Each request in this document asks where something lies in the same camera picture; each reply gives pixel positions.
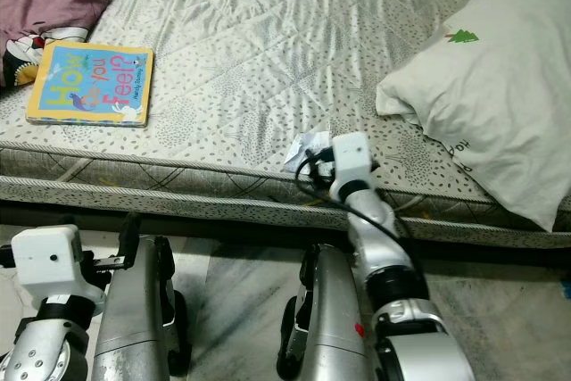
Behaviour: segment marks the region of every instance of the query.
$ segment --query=pillowcase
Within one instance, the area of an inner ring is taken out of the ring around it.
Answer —
[[[571,192],[571,0],[469,0],[377,86],[377,112],[551,231]]]

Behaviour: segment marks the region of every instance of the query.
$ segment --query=book cover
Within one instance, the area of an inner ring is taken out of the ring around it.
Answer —
[[[144,127],[152,67],[149,48],[55,41],[44,51],[26,119]]]

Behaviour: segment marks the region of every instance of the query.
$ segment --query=black wire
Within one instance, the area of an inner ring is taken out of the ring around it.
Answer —
[[[375,227],[376,229],[378,229],[379,231],[381,231],[383,234],[385,234],[386,236],[388,236],[389,238],[391,238],[397,245],[400,246],[400,248],[409,256],[410,258],[410,262],[412,263],[412,266],[414,267],[414,270],[416,271],[420,281],[423,284],[423,287],[426,289],[426,293],[428,291],[428,284],[426,283],[426,278],[424,275],[424,270],[422,270],[422,266],[420,265],[420,262],[418,260],[417,254],[415,252],[414,249],[414,245],[412,244],[412,234],[410,233],[410,229],[408,225],[405,225],[405,223],[402,221],[402,219],[396,215],[395,213],[395,218],[401,223],[402,228],[405,230],[405,232],[407,233],[407,240],[410,241],[410,245],[405,245],[402,240],[396,236],[392,231],[390,231],[389,229],[385,228],[383,225],[381,225],[378,222],[375,222],[374,220],[372,220],[369,216],[367,216],[366,214],[361,213],[358,210],[353,209],[350,205],[347,205],[345,203],[339,203],[338,201],[335,201],[332,198],[329,198],[326,195],[321,195],[315,191],[313,191],[312,189],[309,189],[305,186],[302,186],[302,182],[300,181],[300,174],[302,173],[303,167],[305,167],[307,164],[309,164],[310,162],[315,162],[319,160],[319,155],[315,155],[313,157],[307,157],[305,160],[303,160],[303,162],[299,165],[299,167],[297,168],[297,170],[295,171],[295,176],[294,176],[294,183],[297,186],[297,188],[302,191],[303,193],[312,196],[313,198],[318,198],[319,200],[322,200],[325,203],[329,203],[331,205],[334,205],[335,207],[337,207],[338,209],[341,209],[343,211],[347,211],[349,213],[354,214],[355,216],[357,216],[358,218],[361,218],[363,220],[365,220],[367,223],[369,223],[370,225],[372,225],[373,227]]]

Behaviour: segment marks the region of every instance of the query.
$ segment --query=quilted mattress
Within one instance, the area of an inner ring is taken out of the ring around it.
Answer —
[[[419,237],[571,245],[503,210],[446,150],[375,112],[377,83],[465,0],[111,0],[89,41],[155,51],[146,128],[31,125],[0,97],[0,198],[344,228],[283,162],[294,138],[365,131],[378,184]]]

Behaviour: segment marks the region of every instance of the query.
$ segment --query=marble floor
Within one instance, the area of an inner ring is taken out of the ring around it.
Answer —
[[[0,226],[0,244],[21,231]],[[302,251],[170,237],[175,287],[186,298],[193,343],[189,381],[278,380],[279,326],[296,294]],[[83,231],[95,256],[116,234]],[[492,264],[425,261],[433,300],[470,359],[478,381],[571,378],[571,301],[562,272]],[[14,269],[0,269],[0,354],[22,317],[34,315]],[[89,328],[93,356],[100,317]]]

